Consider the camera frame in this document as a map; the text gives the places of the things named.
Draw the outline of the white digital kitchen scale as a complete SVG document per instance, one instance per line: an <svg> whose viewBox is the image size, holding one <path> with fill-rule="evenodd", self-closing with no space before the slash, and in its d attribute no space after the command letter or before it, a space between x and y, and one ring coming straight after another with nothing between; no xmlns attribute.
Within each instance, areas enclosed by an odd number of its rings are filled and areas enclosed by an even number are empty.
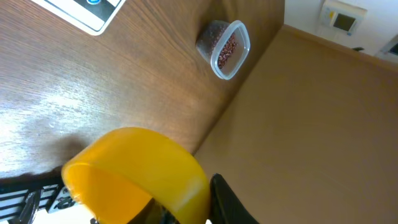
<svg viewBox="0 0 398 224"><path fill-rule="evenodd" d="M101 35L126 0L32 0L89 35Z"/></svg>

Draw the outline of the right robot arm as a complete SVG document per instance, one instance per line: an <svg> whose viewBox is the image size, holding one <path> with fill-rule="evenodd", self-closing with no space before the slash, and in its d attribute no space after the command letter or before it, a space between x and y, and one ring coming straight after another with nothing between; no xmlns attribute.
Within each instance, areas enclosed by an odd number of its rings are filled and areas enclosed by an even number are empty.
<svg viewBox="0 0 398 224"><path fill-rule="evenodd" d="M1 181L2 222L33 223L41 210L55 213L77 205L60 176Z"/></svg>

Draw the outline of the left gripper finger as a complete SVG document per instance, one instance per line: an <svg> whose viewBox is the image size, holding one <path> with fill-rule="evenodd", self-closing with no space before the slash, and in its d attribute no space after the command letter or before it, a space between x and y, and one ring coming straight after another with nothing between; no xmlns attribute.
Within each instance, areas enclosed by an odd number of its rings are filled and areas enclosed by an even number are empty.
<svg viewBox="0 0 398 224"><path fill-rule="evenodd" d="M246 210L221 174L210 180L212 224L259 224Z"/></svg>

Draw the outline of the yellow plastic scoop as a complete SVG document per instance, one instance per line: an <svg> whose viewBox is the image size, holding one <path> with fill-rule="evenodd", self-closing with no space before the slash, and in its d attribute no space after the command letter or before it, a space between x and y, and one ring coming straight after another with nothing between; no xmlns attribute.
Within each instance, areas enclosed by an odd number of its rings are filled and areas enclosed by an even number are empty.
<svg viewBox="0 0 398 224"><path fill-rule="evenodd" d="M115 129L62 167L72 198L99 223L128 223L151 200L179 223L205 223L210 186L197 160L163 134Z"/></svg>

